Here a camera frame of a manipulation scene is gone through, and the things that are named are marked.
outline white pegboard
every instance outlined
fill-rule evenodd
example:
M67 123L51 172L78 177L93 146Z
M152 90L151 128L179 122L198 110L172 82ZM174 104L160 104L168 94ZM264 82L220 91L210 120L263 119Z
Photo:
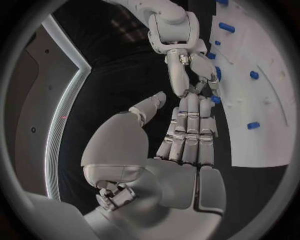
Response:
M212 61L222 72L232 166L286 165L295 143L297 110L287 67L267 32L243 8L234 1L216 5L210 43L216 54ZM234 26L235 33L225 33L219 22ZM252 79L251 71L259 79ZM260 127L248 130L251 122Z

